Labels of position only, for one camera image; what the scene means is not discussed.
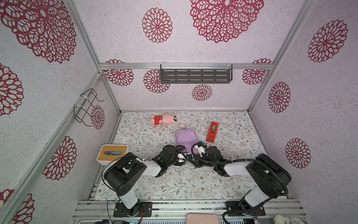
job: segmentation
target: purple cloth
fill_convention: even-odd
[[[183,153],[191,153],[192,146],[195,143],[198,143],[197,134],[192,128],[176,131],[175,139],[176,145],[185,146],[185,150],[183,150]],[[196,148],[194,148],[193,151],[195,154],[199,154],[199,151]]]

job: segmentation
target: black mounting plate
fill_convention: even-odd
[[[143,217],[151,217],[152,216],[152,202],[139,202],[139,209],[135,216],[133,217],[140,217],[142,212],[140,209],[143,210]],[[116,204],[116,209],[114,210],[113,217],[121,218],[121,217],[130,217],[128,215],[127,210],[124,208],[122,203]]]
[[[242,211],[242,209],[239,208],[239,203],[240,203],[240,201],[227,201],[226,202],[226,210],[227,211]],[[260,208],[254,210],[252,212],[252,215],[265,216],[266,212],[265,212],[264,208],[261,206]],[[246,216],[246,215],[243,215],[242,213],[229,213],[228,216]]]

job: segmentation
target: plush toy head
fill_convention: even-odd
[[[176,122],[176,116],[172,114],[163,114],[163,124],[172,124]]]

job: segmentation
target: plush toy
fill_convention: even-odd
[[[163,115],[152,115],[152,118],[150,119],[152,124],[158,125],[158,124],[172,124],[176,122],[176,116],[172,114],[163,114]]]

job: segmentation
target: floral tabletop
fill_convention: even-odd
[[[266,153],[247,112],[172,112],[177,122],[152,125],[151,115],[163,112],[126,112],[118,127],[113,144],[124,144],[142,159],[152,159],[167,144],[176,145],[175,131],[184,123],[193,128],[198,141],[206,142],[212,121],[219,123],[215,143],[226,159],[254,158]],[[171,166],[161,177],[141,176],[133,190],[142,200],[159,199],[240,199],[255,182],[249,176],[222,177],[212,167],[195,168],[191,163]],[[117,200],[115,192],[102,180],[95,200]]]

